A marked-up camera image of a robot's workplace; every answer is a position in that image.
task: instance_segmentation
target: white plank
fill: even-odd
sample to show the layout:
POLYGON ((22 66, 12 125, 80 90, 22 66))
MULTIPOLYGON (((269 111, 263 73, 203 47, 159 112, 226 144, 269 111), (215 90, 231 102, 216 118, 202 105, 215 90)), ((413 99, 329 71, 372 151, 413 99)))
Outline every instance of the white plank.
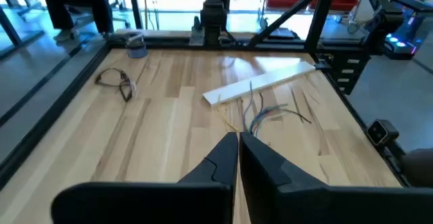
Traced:
POLYGON ((252 90, 256 91, 272 86, 282 81, 294 79, 297 76, 312 72, 315 67, 308 62, 300 62, 287 68, 268 72, 259 76, 245 79, 231 85, 227 85, 203 94, 211 106, 215 106, 231 99, 236 99, 250 92, 250 81, 252 90))

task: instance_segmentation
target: person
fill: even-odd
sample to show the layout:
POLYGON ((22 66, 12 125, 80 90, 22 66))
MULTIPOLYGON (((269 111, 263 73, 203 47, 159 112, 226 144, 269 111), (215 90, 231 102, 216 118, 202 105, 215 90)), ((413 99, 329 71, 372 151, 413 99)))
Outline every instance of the person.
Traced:
POLYGON ((56 41, 65 41, 72 35, 78 35, 78 31, 72 29, 74 22, 66 4, 91 6, 98 32, 113 32, 113 14, 108 0, 46 0, 46 2, 54 28, 61 30, 54 37, 56 41))

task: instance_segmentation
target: chair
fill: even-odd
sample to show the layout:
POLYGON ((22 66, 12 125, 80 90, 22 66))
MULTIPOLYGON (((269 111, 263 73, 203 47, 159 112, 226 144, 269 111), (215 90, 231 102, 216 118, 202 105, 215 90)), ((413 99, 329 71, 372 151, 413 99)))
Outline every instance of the chair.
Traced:
MULTIPOLYGON (((110 4, 111 7, 118 7, 119 5, 122 5, 124 3, 124 0, 108 0, 108 3, 110 4)), ((91 13, 92 12, 91 7, 77 7, 77 6, 70 6, 70 7, 78 10, 80 13, 91 13)), ((75 20, 73 29, 77 30, 77 29, 82 28, 88 24, 91 24, 94 21, 95 21, 95 19, 94 19, 92 14, 90 14, 88 16, 77 18, 75 20)), ((121 22, 124 22, 124 25, 126 26, 126 28, 131 27, 131 24, 128 22, 128 20, 126 20, 124 18, 113 18, 113 21, 121 21, 121 22)))

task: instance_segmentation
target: gray floor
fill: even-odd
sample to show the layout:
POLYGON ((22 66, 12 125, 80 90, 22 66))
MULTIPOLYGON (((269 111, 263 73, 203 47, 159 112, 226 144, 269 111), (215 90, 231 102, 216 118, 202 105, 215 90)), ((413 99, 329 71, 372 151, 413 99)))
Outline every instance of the gray floor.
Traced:
MULTIPOLYGON (((26 15, 26 22, 22 21, 14 12, 6 10, 7 15, 18 32, 27 30, 44 30, 46 34, 31 43, 27 48, 0 61, 0 78, 6 81, 8 86, 0 89, 2 100, 0 101, 0 116, 21 99, 35 83, 68 57, 68 54, 77 47, 80 42, 95 35, 96 27, 90 24, 81 29, 78 40, 65 43, 56 43, 52 36, 56 30, 52 29, 51 21, 47 12, 34 11, 26 15)), ((193 17, 199 14, 159 14, 159 25, 161 30, 190 30, 193 17)), ((134 28, 131 13, 115 12, 114 16, 128 19, 134 28)), ((252 31, 259 30, 255 14, 231 14, 227 28, 230 31, 252 31)), ((303 20, 307 17, 301 16, 286 24, 288 28, 297 32, 301 38, 308 34, 308 24, 303 20)), ((156 29, 154 14, 150 14, 148 26, 156 29)), ((115 22, 115 28, 123 28, 122 22, 115 22)), ((362 33, 350 35, 346 27, 337 24, 332 19, 327 20, 325 29, 321 35, 323 38, 358 39, 362 33)), ((0 30, 0 48, 10 45, 5 33, 0 30)), ((433 43, 426 44, 417 54, 417 61, 433 68, 433 62, 428 59, 433 43)), ((361 117, 367 122, 375 118, 390 120, 401 132, 398 142, 405 151, 416 148, 433 147, 433 132, 431 118, 433 110, 430 105, 433 100, 433 88, 429 83, 433 75, 411 61, 391 61, 384 57, 374 57, 368 63, 365 72, 361 76, 349 100, 361 117)))

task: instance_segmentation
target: wooden table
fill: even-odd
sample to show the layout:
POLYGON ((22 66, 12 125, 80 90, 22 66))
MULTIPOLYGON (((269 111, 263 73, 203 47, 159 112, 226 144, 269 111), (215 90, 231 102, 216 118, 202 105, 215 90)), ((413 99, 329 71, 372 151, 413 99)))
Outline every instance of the wooden table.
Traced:
MULTIPOLYGON (((50 204, 62 189, 86 181, 176 182, 233 129, 242 129, 249 96, 211 108, 203 92, 281 69, 304 53, 150 50, 134 60, 113 49, 96 72, 115 67, 137 82, 125 103, 116 88, 93 75, 0 193, 0 223, 50 223, 50 204)), ((330 185, 399 186, 322 72, 261 91, 264 106, 288 103, 294 114, 268 120, 258 138, 330 185)), ((254 93, 252 110, 260 110, 254 93)), ((235 222, 249 223, 240 178, 235 222)))

